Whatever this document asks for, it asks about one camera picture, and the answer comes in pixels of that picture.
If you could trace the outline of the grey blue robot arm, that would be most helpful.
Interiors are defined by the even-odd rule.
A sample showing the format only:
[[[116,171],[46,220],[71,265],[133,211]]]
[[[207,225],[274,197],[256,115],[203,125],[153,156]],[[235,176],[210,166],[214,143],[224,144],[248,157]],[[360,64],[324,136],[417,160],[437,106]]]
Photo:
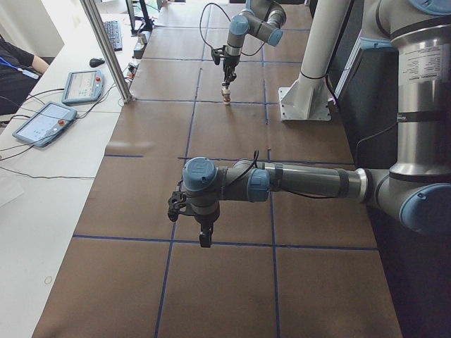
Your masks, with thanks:
[[[330,120],[319,108],[330,87],[330,61],[347,23],[353,1],[317,1],[298,79],[279,89],[280,112],[287,120]],[[237,161],[216,167],[205,157],[187,161],[178,190],[168,200],[168,218],[194,217],[200,224],[199,243],[211,247],[219,201],[260,202],[269,192],[288,192],[311,199],[352,198],[379,208],[404,227],[420,234],[450,234],[450,1],[364,1],[362,28],[352,50],[398,52],[396,121],[357,141],[355,164],[363,142],[397,128],[397,160],[389,169],[354,171]],[[247,35],[276,46],[286,22],[276,1],[245,1],[230,19],[228,40],[211,48],[216,65],[223,59],[222,95],[230,103]]]
[[[235,68],[240,61],[246,35],[276,46],[283,36],[285,10],[275,1],[246,1],[245,9],[231,18],[228,39],[223,46],[222,86],[227,88],[236,78]]]

